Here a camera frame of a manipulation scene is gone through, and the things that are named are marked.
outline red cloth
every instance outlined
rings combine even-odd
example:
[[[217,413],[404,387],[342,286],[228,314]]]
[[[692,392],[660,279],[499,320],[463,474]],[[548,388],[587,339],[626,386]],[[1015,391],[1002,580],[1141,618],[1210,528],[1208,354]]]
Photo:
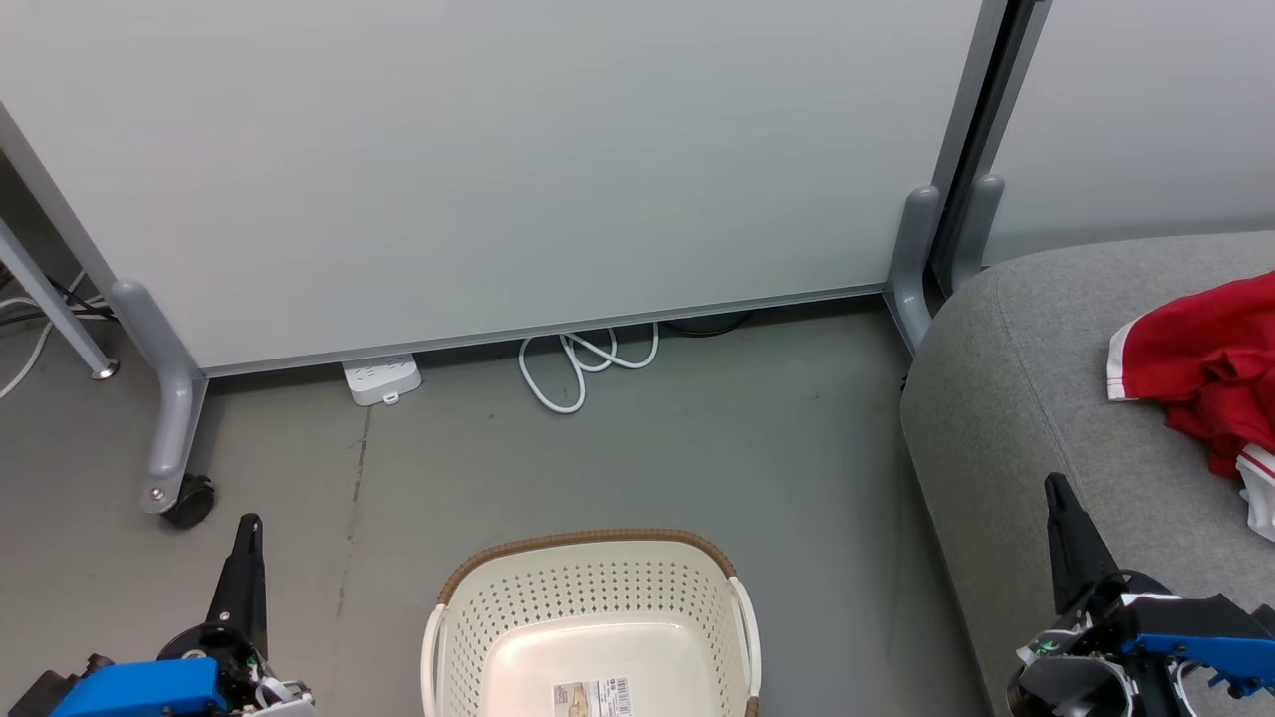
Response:
[[[1275,453],[1275,272],[1126,324],[1108,348],[1107,398],[1159,401],[1170,429],[1209,443],[1214,475],[1239,480],[1246,444]]]

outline gray sofa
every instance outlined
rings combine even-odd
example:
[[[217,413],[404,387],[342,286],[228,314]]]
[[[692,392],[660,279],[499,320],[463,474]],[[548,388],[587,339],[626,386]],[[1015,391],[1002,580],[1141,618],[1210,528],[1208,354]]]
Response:
[[[918,350],[903,425],[997,714],[1015,648],[1053,620],[1042,482],[1071,478],[1122,568],[1181,595],[1275,603],[1275,543],[1246,526],[1239,485],[1155,404],[1109,403],[1103,364],[1122,324],[1178,296],[1275,269],[1275,232],[1121,241],[983,272]],[[1272,714],[1191,677],[1200,717]]]

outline coiled white cable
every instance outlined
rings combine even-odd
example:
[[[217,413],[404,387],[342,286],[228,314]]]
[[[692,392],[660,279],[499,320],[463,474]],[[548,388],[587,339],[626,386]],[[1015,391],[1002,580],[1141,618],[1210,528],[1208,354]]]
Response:
[[[652,361],[655,360],[655,353],[659,352],[659,324],[652,324],[650,332],[650,355],[648,355],[645,360],[636,364],[625,361],[623,358],[616,356],[616,352],[620,350],[620,343],[616,341],[615,329],[607,329],[607,336],[611,337],[609,353],[598,348],[589,341],[580,338],[579,334],[560,333],[558,343],[562,344],[562,351],[566,352],[566,360],[571,362],[571,370],[575,373],[576,397],[575,403],[570,406],[558,406],[557,403],[553,403],[546,398],[544,393],[542,393],[539,387],[536,385],[536,380],[532,379],[530,371],[527,370],[527,346],[532,343],[532,339],[529,338],[524,338],[523,344],[518,347],[518,369],[523,371],[523,380],[527,381],[527,388],[532,389],[532,393],[536,394],[537,401],[539,401],[542,406],[555,413],[575,413],[581,406],[584,406],[584,374],[597,374],[599,371],[604,371],[609,369],[612,364],[620,366],[621,369],[636,371],[638,369],[645,369]],[[580,362],[580,357],[575,353],[575,344],[580,344],[592,353],[595,353],[599,358],[602,358],[602,364],[589,365]]]

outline black cable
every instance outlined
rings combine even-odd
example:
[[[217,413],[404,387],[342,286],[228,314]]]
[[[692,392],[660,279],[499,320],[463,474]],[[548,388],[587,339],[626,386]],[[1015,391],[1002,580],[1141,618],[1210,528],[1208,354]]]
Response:
[[[71,313],[75,314],[76,316],[82,316],[84,314],[89,314],[89,311],[83,311],[83,310],[74,310]],[[47,319],[47,318],[48,318],[48,314],[22,314],[22,315],[18,315],[18,316],[6,316],[4,319],[0,319],[0,327],[8,327],[9,324],[18,324],[18,323],[22,323],[22,322],[29,322],[32,319]],[[115,316],[111,316],[110,320],[119,322],[119,319],[116,319]]]
[[[677,325],[677,322],[663,322],[666,329],[690,338],[711,338],[714,336],[722,336],[724,333],[731,333],[734,329],[742,327],[748,319],[752,318],[754,311],[745,311],[742,316],[731,322],[729,324],[722,327],[720,329],[713,329],[709,332],[697,332],[694,329],[683,329]]]
[[[48,283],[52,285],[52,287],[56,288],[57,292],[62,295],[62,297],[69,299],[69,300],[74,301],[75,304],[79,304],[80,306],[84,307],[85,311],[88,311],[91,314],[97,314],[98,316],[102,316],[103,319],[108,319],[108,320],[112,320],[112,322],[119,322],[119,319],[115,318],[115,314],[111,310],[108,310],[108,309],[103,310],[103,309],[101,309],[98,306],[91,305],[88,301],[84,301],[79,296],[75,296],[75,293],[71,292],[71,290],[69,290],[69,288],[64,287],[62,285],[57,283],[56,281],[54,281],[54,277],[51,277],[48,274],[45,274],[45,278],[48,279]]]

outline white trim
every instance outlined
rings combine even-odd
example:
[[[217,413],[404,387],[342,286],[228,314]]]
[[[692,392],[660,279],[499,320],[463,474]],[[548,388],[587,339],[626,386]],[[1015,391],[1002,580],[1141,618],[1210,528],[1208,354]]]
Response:
[[[437,662],[436,657],[439,654],[442,612],[446,609],[446,605],[439,605],[430,614],[430,621],[425,626],[425,639],[421,643],[421,703],[425,707],[426,717],[437,717],[439,714],[436,685],[441,680],[436,680],[435,672],[439,670],[439,666],[435,662]]]
[[[761,694],[761,632],[757,630],[757,614],[752,611],[752,601],[748,591],[745,589],[740,578],[731,578],[731,587],[734,588],[736,602],[743,617],[743,632],[748,640],[748,697]]]
[[[1136,401],[1125,392],[1125,342],[1128,339],[1128,329],[1133,328],[1137,319],[1121,327],[1107,343],[1107,401]]]
[[[1275,455],[1250,443],[1235,458],[1235,468],[1244,481],[1241,495],[1248,500],[1248,527],[1275,541]]]

